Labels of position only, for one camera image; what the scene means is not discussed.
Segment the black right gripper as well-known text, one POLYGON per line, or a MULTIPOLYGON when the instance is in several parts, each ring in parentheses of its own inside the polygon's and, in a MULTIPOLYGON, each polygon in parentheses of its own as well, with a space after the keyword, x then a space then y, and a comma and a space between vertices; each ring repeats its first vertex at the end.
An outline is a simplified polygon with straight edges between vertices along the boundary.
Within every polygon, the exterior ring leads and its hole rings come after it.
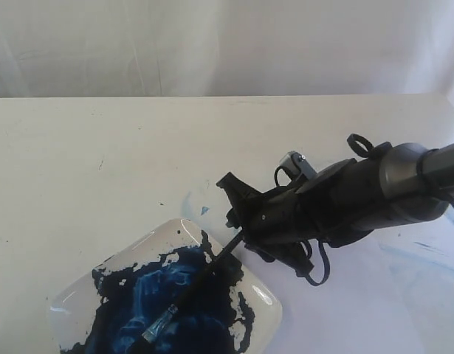
POLYGON ((372 233, 367 218, 382 200, 379 165, 378 159, 342 160, 310 180, 301 176, 264 195, 232 173, 216 186, 230 202, 227 220, 247 221, 246 249, 311 280, 312 246, 299 241, 317 239, 339 248, 372 233))

